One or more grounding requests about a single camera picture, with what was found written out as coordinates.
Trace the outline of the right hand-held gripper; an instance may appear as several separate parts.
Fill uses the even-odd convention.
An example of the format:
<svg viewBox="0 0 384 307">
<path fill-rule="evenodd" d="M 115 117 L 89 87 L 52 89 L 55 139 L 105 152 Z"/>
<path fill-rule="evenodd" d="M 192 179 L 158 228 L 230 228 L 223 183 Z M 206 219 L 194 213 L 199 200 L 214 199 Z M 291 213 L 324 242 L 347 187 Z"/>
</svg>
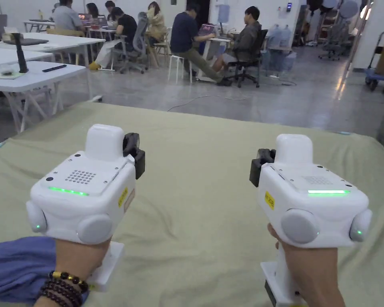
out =
<svg viewBox="0 0 384 307">
<path fill-rule="evenodd" d="M 305 135 L 281 134 L 276 149 L 259 149 L 250 182 L 257 203 L 280 239 L 305 249 L 351 247 L 367 237 L 372 211 L 367 196 L 339 175 L 313 162 Z M 278 248 L 277 260 L 260 264 L 273 304 L 307 304 Z"/>
</svg>

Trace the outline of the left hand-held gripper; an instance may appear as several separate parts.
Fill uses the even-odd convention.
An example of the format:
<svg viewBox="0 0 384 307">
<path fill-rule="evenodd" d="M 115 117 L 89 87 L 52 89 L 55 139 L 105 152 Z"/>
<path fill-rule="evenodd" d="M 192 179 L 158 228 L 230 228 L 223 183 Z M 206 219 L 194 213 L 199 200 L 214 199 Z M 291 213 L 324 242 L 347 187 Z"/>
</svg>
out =
<svg viewBox="0 0 384 307">
<path fill-rule="evenodd" d="M 26 203 L 33 232 L 84 245 L 112 239 L 136 196 L 136 183 L 145 172 L 145 152 L 138 133 L 95 124 L 85 149 L 67 157 L 30 191 Z M 105 292 L 124 254 L 124 244 L 111 240 L 102 266 L 87 280 L 53 272 L 90 290 Z"/>
</svg>

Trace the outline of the person's left hand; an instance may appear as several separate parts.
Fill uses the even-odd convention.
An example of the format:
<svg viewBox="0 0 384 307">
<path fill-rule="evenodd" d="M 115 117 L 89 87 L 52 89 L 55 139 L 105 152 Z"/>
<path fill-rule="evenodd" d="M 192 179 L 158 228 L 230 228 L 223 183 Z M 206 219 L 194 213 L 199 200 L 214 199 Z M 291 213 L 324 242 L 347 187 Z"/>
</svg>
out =
<svg viewBox="0 0 384 307">
<path fill-rule="evenodd" d="M 81 280 L 87 280 L 95 270 L 102 266 L 111 238 L 96 245 L 56 239 L 56 272 L 65 272 Z"/>
</svg>

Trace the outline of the person's right hand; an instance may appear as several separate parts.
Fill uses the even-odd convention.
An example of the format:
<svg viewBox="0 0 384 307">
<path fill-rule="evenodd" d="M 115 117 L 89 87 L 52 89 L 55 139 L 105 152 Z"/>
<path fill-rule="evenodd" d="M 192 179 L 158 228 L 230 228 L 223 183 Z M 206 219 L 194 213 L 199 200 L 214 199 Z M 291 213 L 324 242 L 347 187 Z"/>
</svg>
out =
<svg viewBox="0 0 384 307">
<path fill-rule="evenodd" d="M 268 232 L 282 248 L 288 270 L 300 295 L 310 307 L 344 307 L 338 287 L 338 249 L 305 249 L 283 242 L 270 223 Z"/>
</svg>

